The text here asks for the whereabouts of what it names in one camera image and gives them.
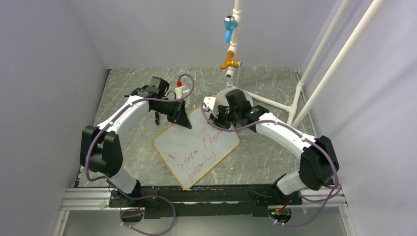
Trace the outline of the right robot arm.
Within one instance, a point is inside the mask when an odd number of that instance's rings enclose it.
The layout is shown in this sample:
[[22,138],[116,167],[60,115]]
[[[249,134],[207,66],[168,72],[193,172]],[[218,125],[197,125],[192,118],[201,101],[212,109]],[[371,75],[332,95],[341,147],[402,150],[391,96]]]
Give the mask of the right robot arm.
[[203,109],[213,127],[228,132],[250,129],[277,142],[299,159],[297,171],[274,182],[271,198],[275,203],[283,204],[290,194],[303,189],[317,191],[331,178],[335,185],[339,184],[337,172],[340,166],[328,137],[316,138],[296,130],[267,108],[254,106],[238,88],[228,91],[225,98],[226,105],[221,105],[215,98],[204,98]]

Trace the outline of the yellow-framed whiteboard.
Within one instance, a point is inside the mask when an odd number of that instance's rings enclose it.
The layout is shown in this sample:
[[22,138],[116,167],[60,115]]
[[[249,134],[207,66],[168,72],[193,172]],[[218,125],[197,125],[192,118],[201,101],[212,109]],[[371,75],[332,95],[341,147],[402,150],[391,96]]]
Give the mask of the yellow-framed whiteboard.
[[210,126],[200,105],[187,117],[192,128],[173,124],[152,140],[152,145],[183,189],[195,185],[240,144],[236,132]]

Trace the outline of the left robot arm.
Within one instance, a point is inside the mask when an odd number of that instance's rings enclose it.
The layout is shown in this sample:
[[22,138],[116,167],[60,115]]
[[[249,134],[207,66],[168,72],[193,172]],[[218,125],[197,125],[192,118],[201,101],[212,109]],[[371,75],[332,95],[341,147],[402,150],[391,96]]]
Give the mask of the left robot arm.
[[195,79],[190,74],[187,77],[191,79],[191,86],[183,85],[178,79],[175,97],[168,99],[169,82],[153,76],[148,85],[127,95],[127,101],[107,120],[83,129],[80,164],[88,181],[106,180],[122,194],[122,200],[130,207],[140,202],[143,198],[141,183],[123,167],[120,138],[149,112],[165,115],[171,124],[191,129],[185,100],[194,91]]

